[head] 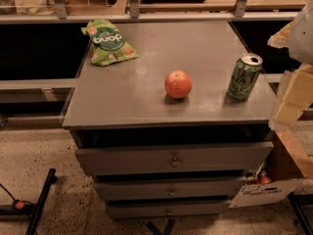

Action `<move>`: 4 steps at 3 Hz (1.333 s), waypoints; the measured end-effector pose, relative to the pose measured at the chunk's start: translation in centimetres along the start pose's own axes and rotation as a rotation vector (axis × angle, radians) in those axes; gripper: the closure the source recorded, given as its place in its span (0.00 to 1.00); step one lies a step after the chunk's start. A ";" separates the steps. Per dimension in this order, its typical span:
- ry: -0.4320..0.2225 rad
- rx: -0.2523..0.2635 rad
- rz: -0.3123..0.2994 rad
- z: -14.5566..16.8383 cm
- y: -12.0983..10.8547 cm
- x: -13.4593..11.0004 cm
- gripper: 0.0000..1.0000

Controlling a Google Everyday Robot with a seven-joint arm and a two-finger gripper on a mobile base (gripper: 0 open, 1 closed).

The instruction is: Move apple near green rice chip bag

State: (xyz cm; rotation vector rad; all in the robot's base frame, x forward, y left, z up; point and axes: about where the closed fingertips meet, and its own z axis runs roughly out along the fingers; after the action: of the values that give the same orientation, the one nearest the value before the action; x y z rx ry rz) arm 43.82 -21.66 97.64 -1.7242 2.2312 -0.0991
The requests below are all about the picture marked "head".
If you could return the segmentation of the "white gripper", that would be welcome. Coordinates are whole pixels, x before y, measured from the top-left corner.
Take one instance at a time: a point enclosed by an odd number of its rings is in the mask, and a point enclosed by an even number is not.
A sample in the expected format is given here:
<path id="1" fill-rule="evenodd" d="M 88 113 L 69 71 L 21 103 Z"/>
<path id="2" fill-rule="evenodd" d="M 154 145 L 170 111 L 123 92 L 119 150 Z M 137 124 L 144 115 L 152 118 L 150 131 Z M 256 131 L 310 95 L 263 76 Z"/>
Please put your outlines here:
<path id="1" fill-rule="evenodd" d="M 267 44 L 274 48 L 288 48 L 292 23 L 271 35 Z M 313 66 L 302 64 L 297 70 L 286 71 L 279 84 L 277 100 L 268 122 L 274 131 L 293 126 L 303 112 L 313 104 Z"/>

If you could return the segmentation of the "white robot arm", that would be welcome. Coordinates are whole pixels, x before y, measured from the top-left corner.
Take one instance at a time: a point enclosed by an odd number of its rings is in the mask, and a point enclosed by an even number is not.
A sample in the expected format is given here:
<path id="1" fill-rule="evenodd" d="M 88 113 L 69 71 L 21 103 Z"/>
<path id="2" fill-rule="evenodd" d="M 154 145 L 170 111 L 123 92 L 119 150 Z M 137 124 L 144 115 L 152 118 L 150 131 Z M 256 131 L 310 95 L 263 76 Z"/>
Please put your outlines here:
<path id="1" fill-rule="evenodd" d="M 293 72 L 286 71 L 280 80 L 278 99 L 269 120 L 272 130 L 290 128 L 313 103 L 313 0 L 295 19 L 272 35 L 267 44 L 289 49 L 292 59 L 300 62 Z"/>

